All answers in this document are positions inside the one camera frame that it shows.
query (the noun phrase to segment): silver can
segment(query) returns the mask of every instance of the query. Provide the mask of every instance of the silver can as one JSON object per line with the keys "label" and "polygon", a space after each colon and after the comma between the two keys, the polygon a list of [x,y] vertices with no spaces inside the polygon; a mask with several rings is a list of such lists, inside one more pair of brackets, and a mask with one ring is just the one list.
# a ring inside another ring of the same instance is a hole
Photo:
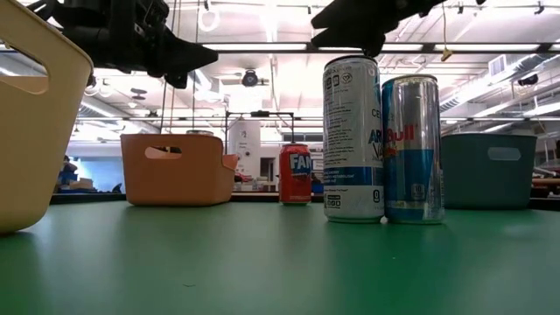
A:
{"label": "silver can", "polygon": [[435,224],[444,218],[438,81],[405,75],[383,83],[385,216]]}
{"label": "silver can", "polygon": [[384,191],[377,63],[364,56],[330,61],[323,93],[325,215],[329,221],[379,222]]}

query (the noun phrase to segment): ceiling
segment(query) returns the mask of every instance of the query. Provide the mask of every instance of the ceiling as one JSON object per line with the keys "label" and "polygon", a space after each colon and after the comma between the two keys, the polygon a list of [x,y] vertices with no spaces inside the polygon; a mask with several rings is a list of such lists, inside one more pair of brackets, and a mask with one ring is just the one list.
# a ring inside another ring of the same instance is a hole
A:
{"label": "ceiling", "polygon": [[[167,25],[184,40],[200,43],[237,42],[308,42],[315,34],[310,26],[311,18],[317,14],[328,0],[222,0],[211,1],[210,11],[204,8],[204,1],[169,1],[171,8]],[[560,40],[560,0],[541,1],[544,11],[538,10],[537,1],[532,0],[487,0],[485,6],[477,7],[474,0],[445,2],[445,16],[441,7],[434,8],[425,18],[411,17],[387,35],[388,42],[437,42],[450,43],[535,43]],[[89,90],[95,105],[103,105],[97,114],[106,116],[146,116],[156,111],[163,116],[223,116],[226,106],[231,111],[279,110],[293,111],[296,116],[322,116],[322,73],[325,64],[339,54],[267,54],[229,53],[196,72],[202,76],[204,87],[195,87],[189,80],[187,89],[174,90],[161,79],[151,78],[146,73],[125,74],[116,70],[95,69],[98,86]],[[468,88],[487,79],[488,62],[498,54],[455,54],[446,62],[440,55],[382,54],[376,59],[381,69],[381,81],[403,74],[432,74],[438,79],[440,101],[450,100],[457,95],[465,95]],[[526,56],[508,56],[511,64]],[[9,60],[37,68],[23,56],[10,55]],[[538,73],[539,83],[531,87],[510,84],[510,80],[495,84],[491,88],[471,94],[471,99],[460,104],[461,110],[453,108],[447,116],[468,117],[480,111],[520,98],[528,92],[538,91],[557,82],[560,66],[558,59],[550,58],[539,64],[531,73]],[[0,59],[0,67],[6,68]],[[258,87],[244,87],[241,77],[246,69],[254,69],[262,80]],[[132,88],[145,90],[145,100],[136,101]],[[556,89],[538,95],[538,102],[553,102]],[[520,101],[516,111],[504,108],[490,116],[519,116],[531,110],[534,98]],[[99,106],[90,106],[95,111]],[[320,121],[298,122],[300,131],[320,132]],[[495,122],[457,122],[443,124],[444,132],[457,130],[481,131],[493,127]],[[160,122],[153,124],[159,127]],[[173,122],[174,133],[184,133],[191,122]],[[220,119],[214,121],[199,119],[198,129],[217,128],[223,125]],[[282,132],[287,128],[279,122],[267,122]],[[526,128],[516,123],[508,128]]]}

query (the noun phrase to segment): soda can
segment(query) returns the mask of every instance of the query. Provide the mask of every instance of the soda can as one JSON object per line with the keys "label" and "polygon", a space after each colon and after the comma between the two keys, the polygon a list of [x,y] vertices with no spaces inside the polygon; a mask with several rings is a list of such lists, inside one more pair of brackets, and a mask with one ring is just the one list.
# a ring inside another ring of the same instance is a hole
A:
{"label": "soda can", "polygon": [[324,198],[329,221],[377,223],[383,216],[383,137],[379,68],[365,56],[326,64]]}
{"label": "soda can", "polygon": [[312,157],[305,144],[290,143],[280,150],[280,202],[306,205],[312,201]]}
{"label": "soda can", "polygon": [[437,224],[444,218],[438,81],[405,75],[383,83],[385,216]]}

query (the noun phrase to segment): table surface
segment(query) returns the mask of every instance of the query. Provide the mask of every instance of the table surface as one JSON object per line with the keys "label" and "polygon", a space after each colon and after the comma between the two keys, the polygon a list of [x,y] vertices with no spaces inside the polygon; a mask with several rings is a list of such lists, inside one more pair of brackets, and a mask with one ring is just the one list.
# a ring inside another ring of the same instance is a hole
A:
{"label": "table surface", "polygon": [[558,314],[560,213],[327,223],[322,205],[51,206],[0,237],[0,314]]}

